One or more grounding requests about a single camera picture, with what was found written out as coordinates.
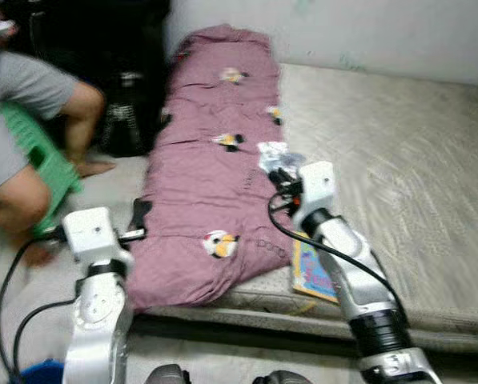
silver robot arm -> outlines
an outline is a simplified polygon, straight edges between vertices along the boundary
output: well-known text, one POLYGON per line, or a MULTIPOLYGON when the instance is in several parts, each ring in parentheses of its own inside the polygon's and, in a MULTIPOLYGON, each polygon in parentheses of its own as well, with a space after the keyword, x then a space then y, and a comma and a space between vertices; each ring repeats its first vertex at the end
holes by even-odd
MULTIPOLYGON (((63 384, 123 384, 132 322, 125 280, 134 259, 120 246, 107 208, 81 210, 62 220, 68 244, 86 277, 77 283, 74 329, 63 384)), ((124 241, 141 238, 139 231, 124 241)))
MULTIPOLYGON (((330 162, 303 166, 294 180, 282 170, 269 174, 291 207, 294 227, 312 240, 361 262, 386 279, 366 239, 340 216, 330 214, 335 176, 330 162)), ((360 371, 372 384, 434 382, 440 379, 424 352, 412 345, 408 325, 393 294, 379 280, 350 262, 317 250, 320 263, 331 277, 339 304, 360 351, 360 371)))

blue object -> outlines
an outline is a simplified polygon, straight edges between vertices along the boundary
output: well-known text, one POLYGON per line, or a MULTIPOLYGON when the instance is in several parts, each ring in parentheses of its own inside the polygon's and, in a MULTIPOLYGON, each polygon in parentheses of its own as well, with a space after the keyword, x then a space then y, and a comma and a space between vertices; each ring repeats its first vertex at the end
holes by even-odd
POLYGON ((62 384, 63 371, 64 364, 48 359, 23 370, 22 376, 26 384, 62 384))

gray shorts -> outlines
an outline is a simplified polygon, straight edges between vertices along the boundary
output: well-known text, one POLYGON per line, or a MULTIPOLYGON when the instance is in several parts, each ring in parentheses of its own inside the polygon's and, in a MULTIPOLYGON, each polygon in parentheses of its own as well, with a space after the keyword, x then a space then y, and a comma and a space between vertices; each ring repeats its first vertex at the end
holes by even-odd
MULTIPOLYGON (((77 80, 39 60, 0 52, 0 102, 17 102, 33 114, 53 118, 68 102, 77 80)), ((0 185, 28 161, 0 115, 0 185)))

bare foot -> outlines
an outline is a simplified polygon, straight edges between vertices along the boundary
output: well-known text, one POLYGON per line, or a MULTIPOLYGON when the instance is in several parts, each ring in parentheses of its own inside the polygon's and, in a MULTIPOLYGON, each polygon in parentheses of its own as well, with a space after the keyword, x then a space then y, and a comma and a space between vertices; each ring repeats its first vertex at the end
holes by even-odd
POLYGON ((113 170, 116 165, 113 162, 81 162, 75 164, 75 169, 81 178, 87 178, 95 174, 103 174, 113 170))
POLYGON ((23 255, 25 265, 30 267, 45 266, 53 259, 54 256, 38 244, 30 245, 23 255))

white wall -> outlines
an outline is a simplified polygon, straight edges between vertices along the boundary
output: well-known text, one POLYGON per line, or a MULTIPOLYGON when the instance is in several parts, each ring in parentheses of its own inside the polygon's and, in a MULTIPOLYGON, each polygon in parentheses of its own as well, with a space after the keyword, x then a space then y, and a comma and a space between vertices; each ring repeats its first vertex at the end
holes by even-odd
POLYGON ((230 23, 272 37, 281 62, 478 84, 478 0, 172 0, 171 54, 230 23))

